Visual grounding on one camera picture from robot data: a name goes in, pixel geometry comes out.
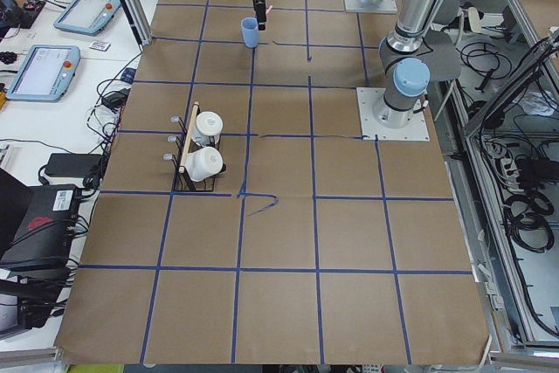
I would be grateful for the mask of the light blue plastic cup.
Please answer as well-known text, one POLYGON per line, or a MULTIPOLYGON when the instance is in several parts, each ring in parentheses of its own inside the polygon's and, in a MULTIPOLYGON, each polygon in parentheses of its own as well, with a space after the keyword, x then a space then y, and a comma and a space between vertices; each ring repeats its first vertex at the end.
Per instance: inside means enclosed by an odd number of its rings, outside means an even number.
POLYGON ((245 46, 255 48, 259 44, 259 23, 255 17, 245 17, 241 21, 241 33, 245 46))

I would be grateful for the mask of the white ceramic mug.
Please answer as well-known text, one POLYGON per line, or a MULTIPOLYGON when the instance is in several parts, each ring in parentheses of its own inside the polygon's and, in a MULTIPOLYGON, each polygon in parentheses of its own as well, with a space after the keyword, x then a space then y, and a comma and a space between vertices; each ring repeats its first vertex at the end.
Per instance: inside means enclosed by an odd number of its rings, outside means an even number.
POLYGON ((213 147, 204 147, 188 153, 186 171, 193 182, 201 182, 226 170, 221 153, 213 147))
POLYGON ((214 147, 219 142, 223 126, 223 120, 219 114, 212 111, 201 112, 195 120, 192 140, 203 147, 214 147))

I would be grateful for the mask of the far teach pendant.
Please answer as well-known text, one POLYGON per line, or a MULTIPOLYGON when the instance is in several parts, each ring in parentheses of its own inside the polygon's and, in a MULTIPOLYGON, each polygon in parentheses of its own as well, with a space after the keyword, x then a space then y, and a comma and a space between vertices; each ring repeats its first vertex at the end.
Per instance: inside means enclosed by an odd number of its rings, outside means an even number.
POLYGON ((120 0, 73 0, 53 23, 56 29, 93 36, 103 31, 120 0))

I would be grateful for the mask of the teach pendant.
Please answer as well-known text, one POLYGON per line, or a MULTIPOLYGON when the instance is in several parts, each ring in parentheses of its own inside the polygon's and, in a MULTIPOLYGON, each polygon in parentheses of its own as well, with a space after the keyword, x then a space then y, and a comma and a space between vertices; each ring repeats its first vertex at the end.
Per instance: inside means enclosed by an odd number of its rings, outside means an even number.
POLYGON ((73 0, 53 23, 56 29, 93 36, 103 31, 120 0, 73 0))
POLYGON ((33 45, 10 85, 8 100, 55 102, 68 90, 81 59, 75 45, 33 45))

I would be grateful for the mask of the near teach pendant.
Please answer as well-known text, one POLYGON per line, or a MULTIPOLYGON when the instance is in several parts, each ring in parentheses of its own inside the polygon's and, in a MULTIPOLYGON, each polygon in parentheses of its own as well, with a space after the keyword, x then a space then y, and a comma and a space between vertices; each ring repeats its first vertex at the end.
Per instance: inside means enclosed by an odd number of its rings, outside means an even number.
POLYGON ((10 85, 8 100, 55 102, 68 90, 81 59, 75 45, 33 45, 10 85))

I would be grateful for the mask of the black power adapter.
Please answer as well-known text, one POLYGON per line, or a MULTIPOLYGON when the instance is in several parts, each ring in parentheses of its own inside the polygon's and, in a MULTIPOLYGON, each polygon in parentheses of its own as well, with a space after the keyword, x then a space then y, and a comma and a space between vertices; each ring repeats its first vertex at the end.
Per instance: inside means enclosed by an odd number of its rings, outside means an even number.
POLYGON ((99 168, 99 154, 51 154, 45 174, 49 177, 85 177, 99 168))

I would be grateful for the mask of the black computer box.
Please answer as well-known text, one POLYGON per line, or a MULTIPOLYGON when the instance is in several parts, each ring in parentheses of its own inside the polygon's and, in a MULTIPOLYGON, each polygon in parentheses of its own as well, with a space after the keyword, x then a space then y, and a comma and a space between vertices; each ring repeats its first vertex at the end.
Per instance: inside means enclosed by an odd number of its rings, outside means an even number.
POLYGON ((1 267, 12 272, 66 266, 79 211, 74 184, 26 186, 1 171, 1 267))

